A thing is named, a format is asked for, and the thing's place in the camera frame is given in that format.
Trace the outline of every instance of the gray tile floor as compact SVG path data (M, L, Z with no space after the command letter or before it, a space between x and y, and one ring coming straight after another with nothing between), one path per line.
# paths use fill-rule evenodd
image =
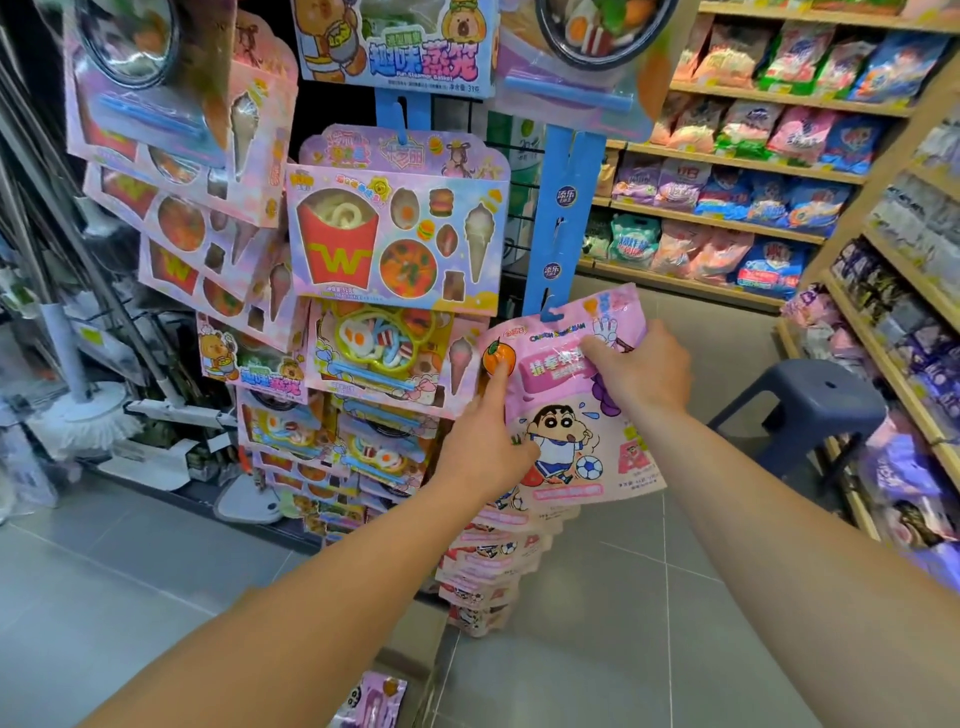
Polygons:
M577 279L573 295L604 284ZM691 350L707 419L778 359L773 320L641 291ZM763 402L731 432L759 433ZM0 527L0 726L71 726L249 586L302 557L88 478ZM815 726L671 497L591 506L513 618L444 640L435 728Z

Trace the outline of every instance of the cartoon bear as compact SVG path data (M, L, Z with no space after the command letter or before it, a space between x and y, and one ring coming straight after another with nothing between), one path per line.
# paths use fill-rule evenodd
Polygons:
M452 0L441 22L444 38L456 43L480 43L487 37L487 21L477 0Z
M303 59L316 81L342 84L367 67L367 51L360 44L356 0L295 0Z
M577 420L573 407L548 404L527 425L527 435L540 446L534 468L547 483L569 483L573 466L593 433Z

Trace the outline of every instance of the soccer ball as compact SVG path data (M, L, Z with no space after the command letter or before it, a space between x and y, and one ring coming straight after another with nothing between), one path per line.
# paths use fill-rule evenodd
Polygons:
M577 474L584 480L596 480L603 474L603 463L593 455L584 455L577 461Z

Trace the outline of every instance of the hand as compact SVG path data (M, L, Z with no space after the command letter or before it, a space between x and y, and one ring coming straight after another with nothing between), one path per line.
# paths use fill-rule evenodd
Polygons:
M613 401L632 419L643 408L686 410L693 381L690 354L663 321L651 321L647 335L630 353L615 352L596 336L586 337L580 348L603 375Z
M529 440L514 445L504 425L508 377L507 367L497 367L484 396L467 405L444 440L433 476L445 488L475 498L477 510L516 486L540 457L540 448Z

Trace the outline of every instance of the toy food candy box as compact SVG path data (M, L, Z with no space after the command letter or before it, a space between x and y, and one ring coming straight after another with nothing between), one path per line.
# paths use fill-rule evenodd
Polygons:
M204 376L279 400L306 404L309 390L303 384L303 354L288 354L247 334L197 314L200 368Z
M308 404L276 400L247 389L237 389L236 395L241 446L349 476L349 469L340 462L346 448L336 438L336 410L324 406L322 394L314 393Z
M694 0L501 4L494 110L643 142L697 13Z
M307 81L493 95L496 0L291 0Z
M226 100L204 110L222 123L214 133L212 126L195 127L163 115L162 109L176 104L141 103L129 93L102 88L106 77L90 68L76 34L68 31L63 41L67 151L260 228L277 227L297 101L297 62L256 15L239 11L235 32ZM137 141L134 126L144 123L156 138ZM211 143L204 146L198 135Z
M508 367L507 428L540 446L540 459L512 497L544 506L597 503L665 487L636 429L580 351L599 336L622 352L646 333L636 288L628 283L556 309L562 318L513 319L481 337L484 367Z
M341 397L455 419L476 392L477 341L488 325L418 308L315 301L305 381Z
M84 194L241 301L285 230L258 228L90 162Z
M495 316L510 165L472 134L335 124L287 167L302 296Z
M343 413L337 418L337 434L347 445L343 462L348 468L402 492L419 488L427 456L436 445Z
M257 280L245 302L148 235L140 236L137 279L274 349L292 352L303 344L303 327L310 303L291 290L288 245L276 246L270 264L257 272Z
M362 400L330 396L330 403L341 412L346 412L357 420L389 427L391 430L414 435L422 440L434 440L440 420L436 417L421 415L418 412L406 412L386 404L370 404Z

